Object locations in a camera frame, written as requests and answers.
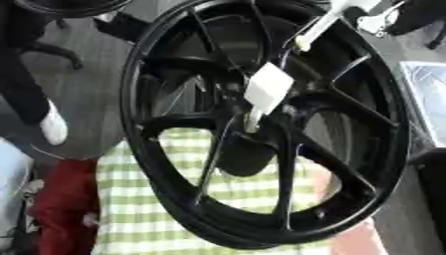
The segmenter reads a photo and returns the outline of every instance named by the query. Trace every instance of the red cloth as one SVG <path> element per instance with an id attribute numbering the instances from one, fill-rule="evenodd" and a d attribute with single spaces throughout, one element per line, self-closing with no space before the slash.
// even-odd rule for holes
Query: red cloth
<path id="1" fill-rule="evenodd" d="M 62 160 L 53 168 L 30 210 L 42 226 L 40 255 L 91 254 L 96 228 L 84 226 L 88 212 L 99 212 L 95 161 Z"/>

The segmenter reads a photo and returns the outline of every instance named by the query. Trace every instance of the chair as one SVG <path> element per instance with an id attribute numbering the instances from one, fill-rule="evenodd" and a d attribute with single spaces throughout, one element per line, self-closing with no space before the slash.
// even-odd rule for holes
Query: chair
<path id="1" fill-rule="evenodd" d="M 62 30 L 70 28 L 70 25 L 63 19 L 56 19 L 55 22 Z M 72 67 L 75 70 L 79 70 L 84 66 L 81 58 L 75 52 L 51 44 L 43 43 L 41 41 L 35 41 L 34 43 L 19 49 L 19 51 L 20 54 L 25 54 L 27 52 L 40 52 L 66 58 L 72 63 Z"/>

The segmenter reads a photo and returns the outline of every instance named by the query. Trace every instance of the white sneaker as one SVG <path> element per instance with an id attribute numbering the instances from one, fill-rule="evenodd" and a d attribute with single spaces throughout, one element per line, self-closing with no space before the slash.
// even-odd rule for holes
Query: white sneaker
<path id="1" fill-rule="evenodd" d="M 64 143 L 68 137 L 68 126 L 58 109 L 50 102 L 50 111 L 40 123 L 40 128 L 47 141 L 52 145 Z"/>

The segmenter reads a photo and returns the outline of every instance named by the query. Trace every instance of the wheel spoke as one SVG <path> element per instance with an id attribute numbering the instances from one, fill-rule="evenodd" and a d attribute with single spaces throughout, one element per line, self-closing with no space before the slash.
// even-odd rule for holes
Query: wheel spoke
<path id="1" fill-rule="evenodd" d="M 243 71 L 237 66 L 237 64 L 232 61 L 228 54 L 223 51 L 223 49 L 221 49 L 219 43 L 212 36 L 209 29 L 206 27 L 205 22 L 200 18 L 195 9 L 190 9 L 188 13 L 194 21 L 193 23 L 195 25 L 199 38 L 203 42 L 206 51 L 208 51 L 208 53 L 212 55 L 212 58 L 215 58 L 218 62 L 225 63 L 225 65 L 229 66 L 231 70 L 237 71 L 243 77 L 247 77 L 247 75 L 243 73 Z"/>
<path id="2" fill-rule="evenodd" d="M 302 131 L 295 129 L 293 140 L 301 144 L 300 155 L 318 163 L 332 173 L 342 182 L 342 189 L 350 194 L 374 194 L 374 186 L 366 180 L 359 172 L 350 169 L 344 162 L 338 159 L 326 148 L 318 144 Z"/>
<path id="3" fill-rule="evenodd" d="M 260 69 L 265 64 L 267 64 L 268 61 L 271 60 L 272 57 L 272 39 L 270 32 L 268 31 L 267 26 L 265 25 L 265 18 L 262 14 L 262 12 L 257 7 L 256 3 L 253 0 L 246 0 L 248 1 L 248 4 L 250 6 L 250 9 L 252 10 L 252 19 L 254 22 L 254 26 L 256 28 L 256 31 L 260 35 L 260 38 L 258 42 L 262 42 L 262 49 L 259 52 L 257 61 L 256 61 L 256 68 Z"/>
<path id="4" fill-rule="evenodd" d="M 292 141 L 289 132 L 279 142 L 279 201 L 275 209 L 279 225 L 285 230 L 292 230 L 290 217 L 293 205 L 293 185 L 295 177 L 295 163 L 299 148 Z"/>
<path id="5" fill-rule="evenodd" d="M 363 105 L 358 100 L 338 89 L 331 89 L 327 95 L 333 108 L 345 113 L 354 120 L 360 121 L 370 127 L 370 130 L 386 131 L 398 127 L 398 124 L 389 118 Z"/>
<path id="6" fill-rule="evenodd" d="M 194 205 L 198 205 L 203 196 L 207 194 L 211 176 L 215 172 L 215 167 L 222 152 L 223 144 L 230 133 L 234 120 L 235 118 L 231 118 L 229 121 L 225 122 L 224 125 L 221 125 L 221 127 L 218 128 L 217 135 L 212 142 L 209 156 L 206 159 L 203 172 L 198 182 L 197 193 L 195 194 L 193 200 Z"/>
<path id="7" fill-rule="evenodd" d="M 335 85 L 338 81 L 340 81 L 343 77 L 345 77 L 347 74 L 353 72 L 356 68 L 360 67 L 361 65 L 365 64 L 367 61 L 371 59 L 370 55 L 365 55 L 363 57 L 360 57 L 353 62 L 346 65 L 342 70 L 340 70 L 337 73 L 334 73 L 332 76 L 328 76 L 326 79 L 322 80 L 322 83 L 324 86 L 327 86 L 328 88 L 335 88 Z"/>
<path id="8" fill-rule="evenodd" d="M 145 60 L 146 69 L 183 70 L 197 75 L 211 75 L 225 77 L 232 74 L 227 67 L 216 61 L 197 57 L 157 58 L 150 57 Z"/>
<path id="9" fill-rule="evenodd" d="M 367 126 L 372 132 L 386 132 L 398 127 L 398 123 L 336 88 L 297 95 L 290 98 L 289 103 L 301 113 L 310 111 L 313 115 L 317 112 L 333 111 L 345 114 Z"/>
<path id="10" fill-rule="evenodd" d="M 215 130 L 217 127 L 216 120 L 216 116 L 212 112 L 157 117 L 141 125 L 142 136 L 144 138 L 158 138 L 163 131 L 170 128 L 205 128 Z"/>

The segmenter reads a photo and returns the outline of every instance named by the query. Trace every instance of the black pants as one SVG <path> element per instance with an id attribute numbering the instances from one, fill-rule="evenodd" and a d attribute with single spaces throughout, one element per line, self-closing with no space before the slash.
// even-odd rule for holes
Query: black pants
<path id="1" fill-rule="evenodd" d="M 45 19 L 10 1 L 0 0 L 0 94 L 27 125 L 41 122 L 50 106 L 41 87 L 20 60 L 17 49 L 44 33 Z"/>

